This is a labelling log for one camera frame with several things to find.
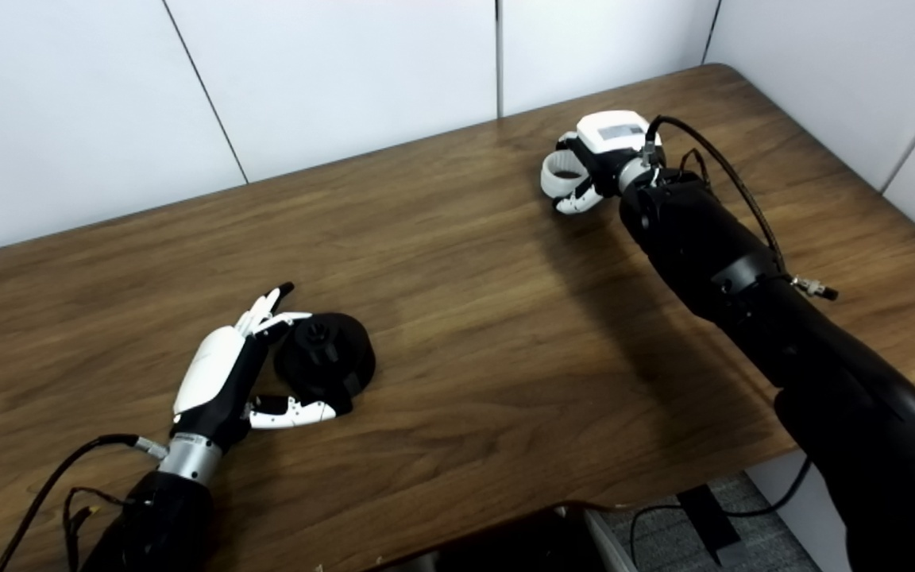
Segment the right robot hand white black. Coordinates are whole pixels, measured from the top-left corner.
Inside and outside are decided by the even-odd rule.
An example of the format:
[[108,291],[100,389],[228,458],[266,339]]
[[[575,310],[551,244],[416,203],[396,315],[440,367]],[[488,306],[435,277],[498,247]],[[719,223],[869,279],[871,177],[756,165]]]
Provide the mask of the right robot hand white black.
[[665,164],[660,135],[647,138],[650,124],[631,110],[582,117],[545,156],[540,187],[555,211],[585,213],[604,199],[620,198],[635,179]]

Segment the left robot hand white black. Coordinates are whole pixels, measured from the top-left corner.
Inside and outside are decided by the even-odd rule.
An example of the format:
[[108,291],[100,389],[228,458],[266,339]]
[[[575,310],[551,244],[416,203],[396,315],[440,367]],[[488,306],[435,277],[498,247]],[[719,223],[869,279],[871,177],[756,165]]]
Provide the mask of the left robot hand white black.
[[270,347],[308,312],[280,311],[295,288],[287,282],[258,297],[233,325],[204,337],[181,381],[173,405],[173,437],[196,439],[226,454],[253,430],[287,430],[338,419],[352,403],[297,395],[259,395],[255,386]]

